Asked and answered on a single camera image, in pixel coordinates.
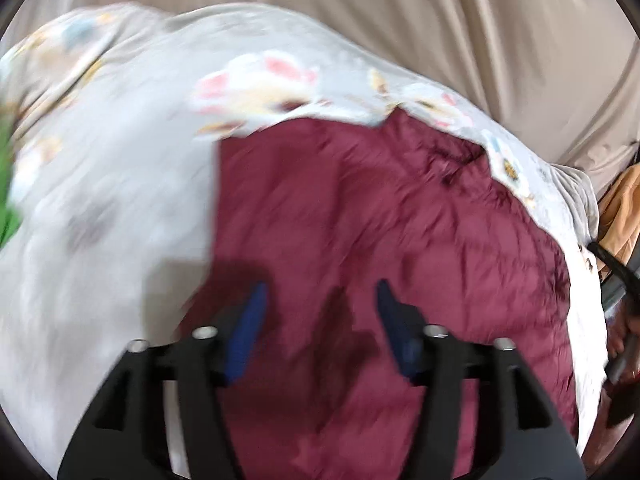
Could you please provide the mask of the person's right hand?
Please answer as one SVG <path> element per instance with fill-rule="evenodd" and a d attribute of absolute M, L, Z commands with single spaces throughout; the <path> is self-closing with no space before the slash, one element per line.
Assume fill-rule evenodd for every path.
<path fill-rule="evenodd" d="M 628 334 L 639 335 L 639 318 L 631 314 L 632 303 L 623 299 L 617 306 L 614 318 L 608 322 L 608 356 L 615 358 L 625 350 L 625 338 Z"/>

